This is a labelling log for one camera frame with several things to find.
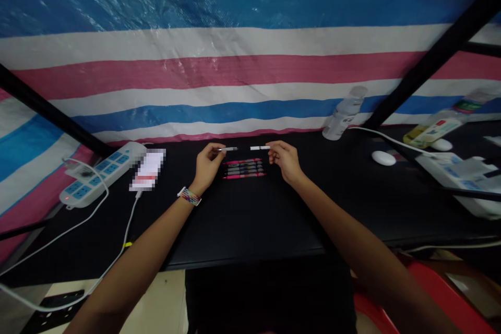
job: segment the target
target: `watch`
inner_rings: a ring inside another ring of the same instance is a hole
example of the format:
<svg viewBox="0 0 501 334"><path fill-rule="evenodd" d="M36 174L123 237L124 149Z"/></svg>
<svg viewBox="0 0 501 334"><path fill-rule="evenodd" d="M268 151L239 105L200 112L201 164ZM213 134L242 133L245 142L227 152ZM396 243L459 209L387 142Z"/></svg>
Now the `watch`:
<svg viewBox="0 0 501 334"><path fill-rule="evenodd" d="M183 197L186 201L188 201L190 204L193 204L195 206L198 206L200 201L202 201L202 198L197 196L195 193L193 193L191 190L186 188L185 186L183 189L179 191L177 194L178 197Z"/></svg>

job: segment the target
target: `desk surface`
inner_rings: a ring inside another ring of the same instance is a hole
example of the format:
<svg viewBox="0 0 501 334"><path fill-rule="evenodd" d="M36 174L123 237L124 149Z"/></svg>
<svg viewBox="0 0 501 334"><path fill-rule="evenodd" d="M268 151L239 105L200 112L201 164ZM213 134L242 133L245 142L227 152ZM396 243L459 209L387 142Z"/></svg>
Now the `desk surface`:
<svg viewBox="0 0 501 334"><path fill-rule="evenodd" d="M463 143L466 152L474 150L471 145L480 142L481 136L494 135L499 122L484 123L482 129L476 126L467 125L454 136L463 139L468 134ZM385 132L401 136L408 129L386 128ZM277 137L234 138L223 143L263 145ZM366 132L349 130L339 141L328 141L320 132L279 137L297 147L301 167L320 188L389 246L501 234L501 222L478 219L452 197L434 191L429 177L411 163L384 167L372 161L372 151L389 150L391 146L372 139ZM192 181L196 154L206 144L207 141L190 141L154 146L167 148L167 162L154 191L145 192L137 204L130 238L140 236L176 199L180 188ZM259 157L265 159L266 151L239 150L227 156L230 160ZM188 219L162 270L324 252L328 240L313 215L283 181L278 166L269 166L267 161L265 166L265 177L233 181L216 177ZM17 287L100 276L120 251L134 203L135 193L128 191L133 173L127 172L113 184L109 198L92 220L3 276L2 281ZM85 219L95 206L62 209L26 254Z"/></svg>

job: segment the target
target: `white mouse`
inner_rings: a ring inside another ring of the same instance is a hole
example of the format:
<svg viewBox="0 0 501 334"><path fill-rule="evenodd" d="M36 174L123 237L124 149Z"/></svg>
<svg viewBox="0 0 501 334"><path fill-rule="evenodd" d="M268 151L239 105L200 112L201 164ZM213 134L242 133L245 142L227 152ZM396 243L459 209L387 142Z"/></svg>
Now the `white mouse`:
<svg viewBox="0 0 501 334"><path fill-rule="evenodd" d="M394 165L395 163L397 163L397 160L393 155L388 154L384 151L374 151L372 153L372 159L382 165Z"/></svg>
<svg viewBox="0 0 501 334"><path fill-rule="evenodd" d="M443 138L436 140L430 146L438 151L449 151L450 149L452 149L452 144L449 141L444 140Z"/></svg>

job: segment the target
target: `white cable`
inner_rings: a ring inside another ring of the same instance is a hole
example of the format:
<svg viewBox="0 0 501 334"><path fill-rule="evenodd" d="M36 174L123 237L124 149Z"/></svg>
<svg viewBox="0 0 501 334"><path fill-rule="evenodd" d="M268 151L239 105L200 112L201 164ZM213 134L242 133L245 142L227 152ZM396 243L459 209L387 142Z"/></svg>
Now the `white cable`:
<svg viewBox="0 0 501 334"><path fill-rule="evenodd" d="M477 248L490 248L490 247L499 246L499 245L501 245L501 240L491 242L491 243L473 244L473 245L423 245L421 247L410 249L410 250L403 249L402 251L405 253L412 253L412 252L422 251L423 249L429 249L429 248L477 249Z"/></svg>
<svg viewBox="0 0 501 334"><path fill-rule="evenodd" d="M372 129L368 129L368 128L362 128L362 127L352 127L352 128L348 128L348 129L361 129L361 130L366 130L367 132L372 132L372 133L376 133L376 134L379 134L380 136L390 140L391 142L394 142L396 144L399 144L401 146L405 146L406 148L409 148L409 149L412 149L414 151L419 151L420 153L423 153L429 157L433 157L433 158L436 158L437 157L437 154L433 154L433 153L430 153L428 151L424 151L424 150L421 150L421 149L418 149L418 148L415 148L413 146L409 146L407 144L404 144L403 142L400 142L400 141L397 141L387 135L385 135L384 133L381 133L381 132L378 132L377 130L372 130Z"/></svg>
<svg viewBox="0 0 501 334"><path fill-rule="evenodd" d="M30 254L29 256L26 256L25 258L23 258L21 261L18 261L17 263L15 263L14 265L12 265L11 267L9 267L7 270L4 270L2 273L0 273L0 277L2 275L4 275L5 273L11 271L12 269L14 269L16 266L22 264L24 261L26 261L28 258L34 256L35 254L37 254L38 252L42 251L43 249L47 248L49 245L51 245L52 243L54 243L56 240L60 239L61 237L63 237L64 235L66 235L68 232L74 230L75 228L81 226L82 224L84 224L85 222L87 222L89 219L91 219L94 214L98 211L98 209L100 208L100 206L102 205L102 203L107 199L108 195L110 194L110 190L108 189L106 183L104 182L104 179L101 177L101 175L91 166L89 166L88 164L86 163L83 163L77 159L73 159L73 158L66 158L66 160L72 160L72 161L75 161L75 162L78 162L78 163L81 163L83 164L84 166L90 168L92 170L93 173L96 174L96 176L99 176L99 178L101 179L103 185L104 185L104 189L106 190L106 195L103 197L103 199L101 200L101 202L98 203L98 205L96 206L96 208L94 209L94 211L92 212L92 214L85 220L81 221L79 224L71 227L69 230L66 230L65 232L63 232L61 235L57 236L56 238L52 239L51 241L49 241L47 244L45 244L43 247L41 247L40 249L36 250L35 252L33 252L32 254ZM137 204L137 201L139 200L139 197L141 197L141 193L142 192L138 192L136 194L136 200L134 201L134 205L132 206L132 211L130 213L130 218L129 218L129 222L127 223L127 228L125 230L125 236L124 236L124 241L122 242L121 244L121 249L120 249L120 253L118 254L118 256L115 258L115 260L111 263L111 265L108 267L108 269L106 269L106 271L103 273L103 275L96 281L96 283L94 283L94 285L87 291L87 293L85 293L83 296L81 296L80 298L76 299L75 301L71 302L71 303L68 303L68 304L65 304L65 305L62 305L62 306L59 306L59 307L54 307L54 308L47 308L47 307L43 307L43 306L40 306L40 305L37 305L37 304L33 304L32 302L26 300L24 297L18 295L17 293L15 293L14 291L12 291L9 287L7 287L6 285L0 283L0 290L3 290L7 295L10 295L11 297L13 297L14 299L22 302L23 304L25 304L27 307L31 308L31 309L35 309L36 311L40 311L40 312L54 312L54 311L59 311L60 309L66 309L66 308L69 308L79 302L81 302L83 299L85 299L96 287L97 285L101 282L101 280L104 278L104 276L106 275L106 273L111 269L111 267L115 264L115 262L117 262L117 260L120 258L120 256L122 255L123 251L124 251L124 244L126 243L127 241L127 236L128 236L128 233L129 233L129 227L130 227L130 223L132 222L132 217L134 215L134 210L136 209L136 204Z"/></svg>

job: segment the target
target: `white stripe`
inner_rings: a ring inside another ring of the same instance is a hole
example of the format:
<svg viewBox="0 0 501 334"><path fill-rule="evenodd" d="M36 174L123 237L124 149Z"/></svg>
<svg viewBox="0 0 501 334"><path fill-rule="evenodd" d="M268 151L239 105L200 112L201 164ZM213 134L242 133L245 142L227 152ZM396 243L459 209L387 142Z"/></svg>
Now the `white stripe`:
<svg viewBox="0 0 501 334"><path fill-rule="evenodd" d="M10 70L22 70L94 61L414 52L427 51L448 27L185 28L38 35L0 39L0 61Z"/></svg>
<svg viewBox="0 0 501 334"><path fill-rule="evenodd" d="M144 105L208 106L237 102L259 103L269 100L297 99L326 100L344 98L355 86L365 86L367 97L387 95L400 79L372 80L351 83L273 83L248 86L210 86L197 89L129 89L97 94L85 98L50 101L66 115L92 116L135 109ZM429 80L414 95L424 97L463 96L472 90L487 86L492 80Z"/></svg>
<svg viewBox="0 0 501 334"><path fill-rule="evenodd" d="M354 125L363 124L371 114L358 114L353 120ZM426 120L429 115L405 115L393 114L385 123L390 124L418 124ZM114 142L123 140L139 140L143 138L172 137L182 135L200 135L204 133L225 134L225 133L246 133L260 129L283 130L287 128L295 129L318 129L326 126L328 117L281 117L272 120L246 119L232 123L210 124L210 123L167 123L149 128L138 128L123 130L121 132L98 132L96 137L104 142ZM476 121L501 119L501 114L478 114Z"/></svg>
<svg viewBox="0 0 501 334"><path fill-rule="evenodd" d="M16 98L0 102L0 138L15 131L35 116L35 111L26 107Z"/></svg>
<svg viewBox="0 0 501 334"><path fill-rule="evenodd" d="M498 23L488 23L470 41L501 45L501 25Z"/></svg>
<svg viewBox="0 0 501 334"><path fill-rule="evenodd" d="M43 179L61 165L62 157L71 156L80 144L67 134L44 153L18 168L0 183L0 214L35 188Z"/></svg>

